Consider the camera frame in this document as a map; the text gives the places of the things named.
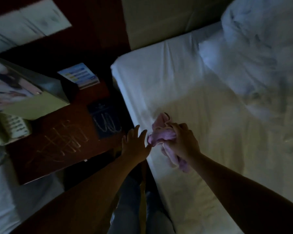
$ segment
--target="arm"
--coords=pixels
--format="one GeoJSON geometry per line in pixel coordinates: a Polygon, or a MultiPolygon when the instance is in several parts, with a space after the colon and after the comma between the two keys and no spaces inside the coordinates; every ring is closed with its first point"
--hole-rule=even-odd
{"type": "Polygon", "coordinates": [[[204,179],[244,233],[293,233],[293,203],[200,152],[186,124],[172,124],[177,139],[167,144],[204,179]]]}
{"type": "Polygon", "coordinates": [[[128,173],[151,151],[145,147],[146,130],[139,126],[122,139],[122,153],[74,188],[36,212],[12,233],[94,233],[128,173]]]}

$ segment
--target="purple cloth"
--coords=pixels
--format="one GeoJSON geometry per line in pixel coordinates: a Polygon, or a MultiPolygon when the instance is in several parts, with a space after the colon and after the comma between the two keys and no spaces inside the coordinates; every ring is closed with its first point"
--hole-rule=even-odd
{"type": "Polygon", "coordinates": [[[156,118],[155,122],[152,125],[152,134],[148,135],[147,141],[152,147],[162,145],[162,153],[167,156],[172,164],[179,167],[184,173],[190,171],[187,162],[181,157],[177,156],[168,145],[165,145],[166,140],[176,140],[176,133],[173,128],[169,125],[172,122],[170,116],[167,113],[161,113],[156,118]]]}

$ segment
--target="padded headboard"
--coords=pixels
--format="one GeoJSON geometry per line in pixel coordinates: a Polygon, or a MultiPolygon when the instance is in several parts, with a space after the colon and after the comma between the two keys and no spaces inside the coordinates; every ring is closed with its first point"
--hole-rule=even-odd
{"type": "Polygon", "coordinates": [[[220,20],[233,0],[122,0],[131,50],[220,20]]]}

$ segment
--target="jeans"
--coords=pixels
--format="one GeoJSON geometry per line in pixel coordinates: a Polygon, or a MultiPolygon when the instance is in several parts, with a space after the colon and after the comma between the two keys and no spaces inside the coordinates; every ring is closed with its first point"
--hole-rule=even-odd
{"type": "MultiPolygon", "coordinates": [[[[139,234],[140,186],[127,176],[118,191],[119,202],[107,234],[139,234]]],[[[174,228],[158,193],[146,192],[146,234],[174,234],[174,228]]]]}

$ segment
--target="red wooden table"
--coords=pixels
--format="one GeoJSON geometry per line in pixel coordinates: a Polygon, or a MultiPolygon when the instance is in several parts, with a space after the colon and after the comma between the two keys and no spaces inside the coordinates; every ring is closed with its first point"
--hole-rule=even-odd
{"type": "Polygon", "coordinates": [[[123,133],[98,138],[87,105],[109,97],[104,82],[80,90],[73,102],[31,123],[32,134],[7,146],[25,184],[121,145],[123,133]]]}

